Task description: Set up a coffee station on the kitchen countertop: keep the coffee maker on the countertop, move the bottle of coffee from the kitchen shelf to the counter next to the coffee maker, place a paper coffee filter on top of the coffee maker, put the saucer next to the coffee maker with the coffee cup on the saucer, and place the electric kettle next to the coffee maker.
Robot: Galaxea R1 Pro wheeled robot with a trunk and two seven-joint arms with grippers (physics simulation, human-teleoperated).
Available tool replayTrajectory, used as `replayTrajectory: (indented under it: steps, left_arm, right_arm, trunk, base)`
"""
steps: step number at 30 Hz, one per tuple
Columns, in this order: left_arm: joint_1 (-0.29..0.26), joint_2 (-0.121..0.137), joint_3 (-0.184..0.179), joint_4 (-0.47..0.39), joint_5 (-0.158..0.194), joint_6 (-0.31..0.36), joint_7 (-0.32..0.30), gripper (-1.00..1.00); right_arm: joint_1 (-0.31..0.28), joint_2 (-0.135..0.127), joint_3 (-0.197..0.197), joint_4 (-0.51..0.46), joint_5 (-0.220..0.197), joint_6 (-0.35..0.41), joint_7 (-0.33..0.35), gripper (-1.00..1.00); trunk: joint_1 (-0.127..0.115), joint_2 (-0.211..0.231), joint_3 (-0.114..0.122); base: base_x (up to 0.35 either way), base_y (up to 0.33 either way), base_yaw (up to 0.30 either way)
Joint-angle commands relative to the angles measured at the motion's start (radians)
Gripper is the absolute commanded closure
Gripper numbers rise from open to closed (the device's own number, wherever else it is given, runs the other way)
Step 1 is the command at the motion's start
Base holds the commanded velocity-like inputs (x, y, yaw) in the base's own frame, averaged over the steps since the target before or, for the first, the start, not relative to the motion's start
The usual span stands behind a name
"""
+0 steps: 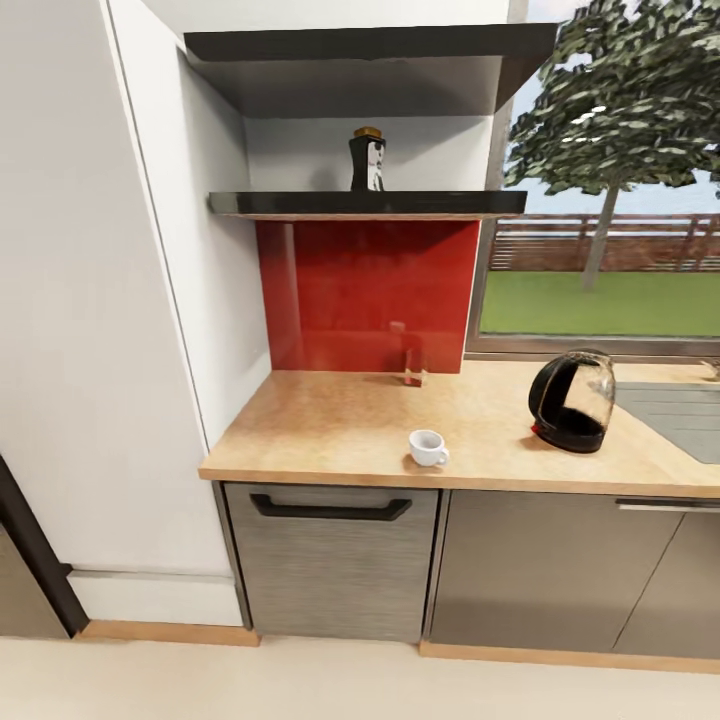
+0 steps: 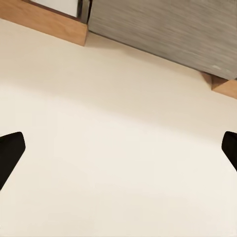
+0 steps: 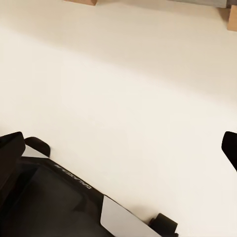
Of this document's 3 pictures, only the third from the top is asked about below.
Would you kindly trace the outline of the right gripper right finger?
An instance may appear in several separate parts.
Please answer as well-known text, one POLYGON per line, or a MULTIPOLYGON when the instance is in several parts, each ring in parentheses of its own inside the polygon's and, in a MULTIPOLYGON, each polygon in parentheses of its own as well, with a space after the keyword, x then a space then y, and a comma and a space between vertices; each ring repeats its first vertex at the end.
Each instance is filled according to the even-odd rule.
POLYGON ((226 131, 221 149, 237 171, 237 133, 226 131))

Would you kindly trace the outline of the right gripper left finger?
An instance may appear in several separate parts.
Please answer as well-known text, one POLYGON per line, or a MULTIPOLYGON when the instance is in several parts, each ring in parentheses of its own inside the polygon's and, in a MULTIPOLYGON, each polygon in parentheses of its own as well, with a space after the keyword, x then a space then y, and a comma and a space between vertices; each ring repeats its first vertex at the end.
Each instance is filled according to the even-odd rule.
POLYGON ((0 137, 0 190, 25 152, 21 131, 0 137))

